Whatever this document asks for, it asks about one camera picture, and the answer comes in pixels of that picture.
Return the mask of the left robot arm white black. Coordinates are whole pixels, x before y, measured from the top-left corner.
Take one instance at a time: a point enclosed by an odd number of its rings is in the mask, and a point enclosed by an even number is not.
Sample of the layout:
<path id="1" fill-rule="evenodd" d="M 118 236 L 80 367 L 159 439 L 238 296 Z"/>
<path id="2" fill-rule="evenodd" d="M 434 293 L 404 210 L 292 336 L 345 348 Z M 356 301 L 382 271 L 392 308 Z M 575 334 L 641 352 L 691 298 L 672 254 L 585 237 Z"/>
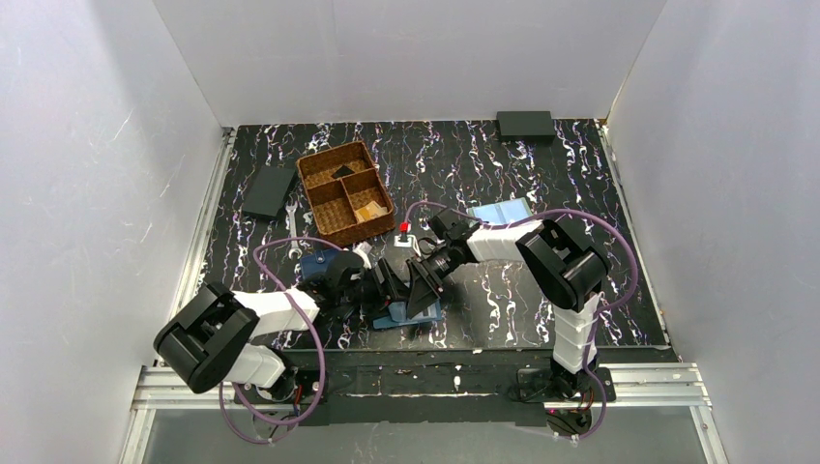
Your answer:
<path id="1" fill-rule="evenodd" d="M 308 331 L 319 316 L 344 318 L 356 309 L 405 302 L 411 287 L 385 260 L 375 264 L 357 251 L 338 252 L 320 271 L 286 290 L 234 292 L 204 284 L 156 335 L 153 348 L 194 393 L 224 381 L 268 389 L 286 371 L 258 336 Z"/>

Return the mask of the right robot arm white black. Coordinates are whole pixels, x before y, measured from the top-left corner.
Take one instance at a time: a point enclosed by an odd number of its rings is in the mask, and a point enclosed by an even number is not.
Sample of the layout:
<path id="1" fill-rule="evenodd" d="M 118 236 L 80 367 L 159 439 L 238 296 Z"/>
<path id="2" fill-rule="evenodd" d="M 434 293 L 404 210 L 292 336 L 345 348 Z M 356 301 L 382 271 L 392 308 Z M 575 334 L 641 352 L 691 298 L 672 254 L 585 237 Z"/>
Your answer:
<path id="1" fill-rule="evenodd" d="M 407 316 L 432 305 L 443 292 L 444 278 L 462 265 L 521 262 L 556 307 L 548 384 L 566 395 L 584 390 L 597 355 L 595 312 L 611 269 L 605 253 L 583 234 L 552 219 L 496 227 L 446 209 L 428 225 L 440 242 L 429 255 L 406 262 Z"/>

